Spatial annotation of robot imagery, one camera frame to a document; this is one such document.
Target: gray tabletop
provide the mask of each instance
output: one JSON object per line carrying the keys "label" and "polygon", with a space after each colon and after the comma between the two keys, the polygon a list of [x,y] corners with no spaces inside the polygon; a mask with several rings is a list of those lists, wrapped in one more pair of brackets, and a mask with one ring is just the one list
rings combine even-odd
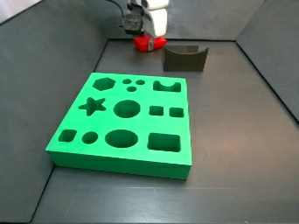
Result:
{"label": "gray tabletop", "polygon": [[55,167],[34,222],[298,222],[299,128],[234,42],[210,48],[203,73],[164,73],[162,50],[108,41],[98,72],[188,82],[187,181]]}

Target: shape sorter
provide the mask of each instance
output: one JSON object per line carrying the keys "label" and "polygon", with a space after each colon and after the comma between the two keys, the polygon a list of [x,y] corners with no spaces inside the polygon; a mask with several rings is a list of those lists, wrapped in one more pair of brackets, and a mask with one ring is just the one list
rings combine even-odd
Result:
{"label": "shape sorter", "polygon": [[187,179],[186,79],[94,73],[46,150],[59,166]]}

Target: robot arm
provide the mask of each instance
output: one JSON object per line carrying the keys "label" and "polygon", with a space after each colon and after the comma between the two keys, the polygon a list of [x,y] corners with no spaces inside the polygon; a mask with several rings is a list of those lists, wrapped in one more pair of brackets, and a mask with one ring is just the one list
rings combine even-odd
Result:
{"label": "robot arm", "polygon": [[148,50],[154,50],[155,39],[166,34],[167,11],[170,0],[128,0],[124,29],[128,34],[150,35]]}

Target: square hole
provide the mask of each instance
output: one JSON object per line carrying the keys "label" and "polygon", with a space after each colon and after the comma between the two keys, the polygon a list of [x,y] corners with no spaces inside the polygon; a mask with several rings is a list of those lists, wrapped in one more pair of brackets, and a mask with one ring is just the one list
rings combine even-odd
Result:
{"label": "square hole", "polygon": [[164,115],[164,107],[151,106],[150,107],[150,115],[151,116],[163,116]]}
{"label": "square hole", "polygon": [[183,117],[183,108],[170,108],[171,117]]}
{"label": "square hole", "polygon": [[151,133],[147,148],[152,151],[179,152],[182,150],[180,136]]}
{"label": "square hole", "polygon": [[75,129],[66,129],[60,133],[59,141],[64,143],[70,143],[74,140],[76,134],[78,134],[78,131]]}

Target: black cable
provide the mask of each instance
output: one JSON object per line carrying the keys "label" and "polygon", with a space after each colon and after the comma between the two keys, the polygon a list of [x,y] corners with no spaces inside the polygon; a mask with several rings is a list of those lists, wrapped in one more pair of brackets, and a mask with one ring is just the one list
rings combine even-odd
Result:
{"label": "black cable", "polygon": [[118,6],[118,8],[120,9],[120,12],[122,12],[122,18],[124,18],[126,17],[126,13],[124,13],[123,8],[119,5],[119,3],[116,3],[114,0],[106,0],[106,1],[111,2],[112,4],[115,4]]}

